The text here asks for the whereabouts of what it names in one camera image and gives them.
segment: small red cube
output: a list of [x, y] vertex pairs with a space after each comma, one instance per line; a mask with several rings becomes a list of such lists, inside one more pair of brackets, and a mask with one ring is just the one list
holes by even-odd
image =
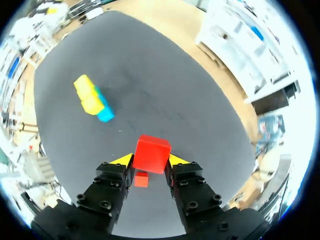
[[148, 173], [147, 172], [137, 172], [134, 176], [134, 186], [140, 188], [148, 187]]
[[171, 145], [168, 140], [141, 135], [136, 145], [133, 167], [150, 173], [162, 174], [170, 152]]

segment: table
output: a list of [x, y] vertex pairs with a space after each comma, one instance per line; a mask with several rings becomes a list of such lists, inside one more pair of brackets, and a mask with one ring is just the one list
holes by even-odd
[[[86, 114], [73, 82], [87, 74], [113, 108], [100, 122]], [[172, 153], [197, 161], [223, 203], [254, 167], [246, 131], [210, 75], [159, 32], [117, 11], [62, 40], [35, 72], [35, 110], [53, 170], [76, 201], [101, 162], [133, 153], [141, 134], [165, 138]], [[113, 234], [163, 238], [183, 234], [164, 175], [132, 187]]]

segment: white shelf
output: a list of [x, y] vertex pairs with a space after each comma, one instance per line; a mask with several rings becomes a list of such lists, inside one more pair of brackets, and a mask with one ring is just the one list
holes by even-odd
[[[214, 36], [209, 32], [201, 40], [214, 54], [216, 54], [223, 63], [230, 69], [234, 77], [238, 80], [243, 90], [248, 94], [255, 92], [255, 85], [243, 74], [247, 58], [242, 55], [236, 48], [227, 45], [227, 40]], [[235, 56], [243, 61], [235, 61]]]
[[18, 64], [19, 64], [19, 66], [16, 69], [16, 72], [14, 74], [14, 78], [9, 80], [9, 86], [7, 87], [6, 92], [5, 92], [4, 101], [3, 101], [3, 109], [2, 109], [4, 112], [6, 112], [8, 110], [12, 94], [14, 93], [14, 90], [18, 84], [18, 81], [27, 66], [27, 63], [24, 61], [21, 63], [18, 63]]

